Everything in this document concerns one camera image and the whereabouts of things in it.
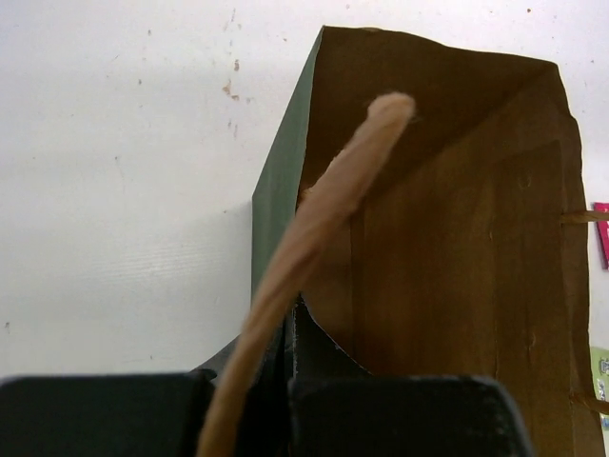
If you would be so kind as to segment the pink candy packet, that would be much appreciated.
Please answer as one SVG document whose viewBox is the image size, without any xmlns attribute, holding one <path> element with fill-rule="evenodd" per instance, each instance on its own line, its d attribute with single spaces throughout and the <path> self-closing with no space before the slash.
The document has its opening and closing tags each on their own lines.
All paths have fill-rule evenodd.
<svg viewBox="0 0 609 457">
<path fill-rule="evenodd" d="M 608 213 L 609 205 L 607 203 L 595 202 L 593 204 L 593 210 L 597 212 Z M 608 269 L 609 261 L 609 237 L 608 237 L 608 222 L 600 221 L 597 222 L 597 231 L 599 234 L 599 246 L 601 252 L 602 267 Z"/>
</svg>

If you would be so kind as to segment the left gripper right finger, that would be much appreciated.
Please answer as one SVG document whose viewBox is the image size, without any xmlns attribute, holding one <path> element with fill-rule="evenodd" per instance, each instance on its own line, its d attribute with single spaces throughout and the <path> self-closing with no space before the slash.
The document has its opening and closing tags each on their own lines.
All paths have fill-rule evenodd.
<svg viewBox="0 0 609 457">
<path fill-rule="evenodd" d="M 532 456 L 518 407 L 480 376 L 374 376 L 298 298 L 289 319 L 294 456 Z"/>
</svg>

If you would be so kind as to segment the green candy packet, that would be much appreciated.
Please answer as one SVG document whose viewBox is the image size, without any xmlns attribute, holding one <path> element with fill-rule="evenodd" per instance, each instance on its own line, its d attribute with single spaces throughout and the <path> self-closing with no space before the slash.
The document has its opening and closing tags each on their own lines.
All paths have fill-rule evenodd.
<svg viewBox="0 0 609 457">
<path fill-rule="evenodd" d="M 596 397 L 603 402 L 608 402 L 608 350 L 590 347 L 590 357 Z"/>
</svg>

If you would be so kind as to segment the green paper bag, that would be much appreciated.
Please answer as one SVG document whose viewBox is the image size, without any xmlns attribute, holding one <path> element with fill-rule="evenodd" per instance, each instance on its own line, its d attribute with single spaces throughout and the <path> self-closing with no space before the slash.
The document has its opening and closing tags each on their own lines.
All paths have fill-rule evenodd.
<svg viewBox="0 0 609 457">
<path fill-rule="evenodd" d="M 291 444 L 298 298 L 374 376 L 480 376 L 532 456 L 601 456 L 590 210 L 558 67 L 323 27 L 252 196 L 252 308 L 200 456 Z"/>
</svg>

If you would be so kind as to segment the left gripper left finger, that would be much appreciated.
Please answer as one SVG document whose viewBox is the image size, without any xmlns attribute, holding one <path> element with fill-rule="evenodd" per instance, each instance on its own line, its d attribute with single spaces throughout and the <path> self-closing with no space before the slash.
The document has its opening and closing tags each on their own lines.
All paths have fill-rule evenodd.
<svg viewBox="0 0 609 457">
<path fill-rule="evenodd" d="M 4 456 L 192 456 L 231 347 L 181 372 L 1 381 Z"/>
</svg>

